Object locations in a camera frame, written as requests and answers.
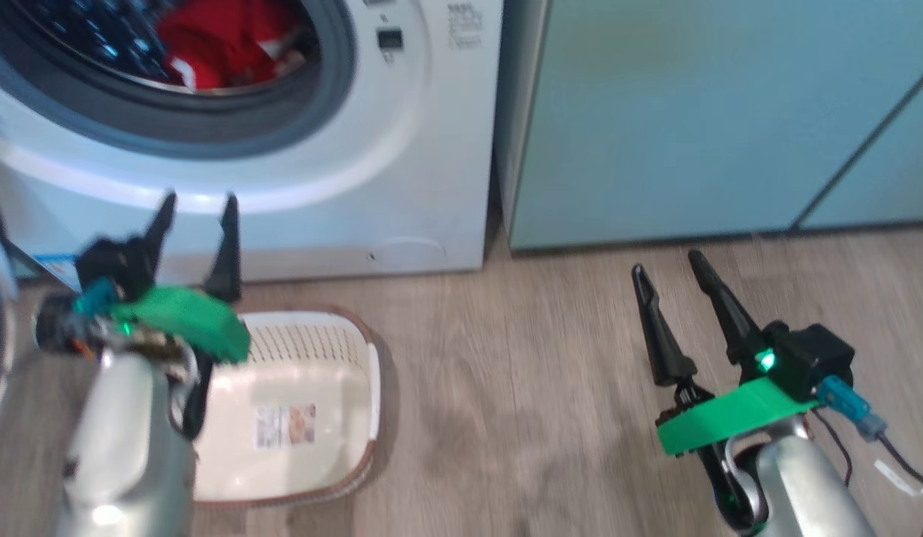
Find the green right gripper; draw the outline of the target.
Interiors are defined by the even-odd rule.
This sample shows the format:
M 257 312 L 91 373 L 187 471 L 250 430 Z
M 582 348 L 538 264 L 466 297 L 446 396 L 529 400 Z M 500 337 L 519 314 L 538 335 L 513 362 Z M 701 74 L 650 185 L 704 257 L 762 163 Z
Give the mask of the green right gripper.
M 687 259 L 699 288 L 711 300 L 727 344 L 728 360 L 744 368 L 757 366 L 757 356 L 762 351 L 762 330 L 757 322 L 702 251 L 690 249 Z M 636 264 L 631 269 L 631 278 L 653 384 L 671 387 L 691 380 L 698 369 L 683 353 L 667 324 L 648 272 L 643 265 Z M 818 405 L 815 398 L 805 402 L 793 400 L 774 381 L 762 377 L 681 412 L 657 426 L 657 435 L 666 455 L 679 456 L 802 414 Z

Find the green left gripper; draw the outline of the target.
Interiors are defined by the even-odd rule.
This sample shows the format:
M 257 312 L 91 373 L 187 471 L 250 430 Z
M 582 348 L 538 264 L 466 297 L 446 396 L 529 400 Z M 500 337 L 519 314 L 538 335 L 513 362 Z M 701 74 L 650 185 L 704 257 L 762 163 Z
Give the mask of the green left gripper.
M 176 213 L 177 194 L 166 194 L 141 237 L 142 273 L 156 279 L 166 234 Z M 55 293 L 39 306 L 34 337 L 40 349 L 98 358 L 104 349 L 155 349 L 177 354 L 188 347 L 219 364 L 247 362 L 251 335 L 229 304 L 242 298 L 238 198 L 227 193 L 220 218 L 222 237 L 204 292 L 155 286 L 127 301 L 117 286 L 90 286 L 79 293 Z

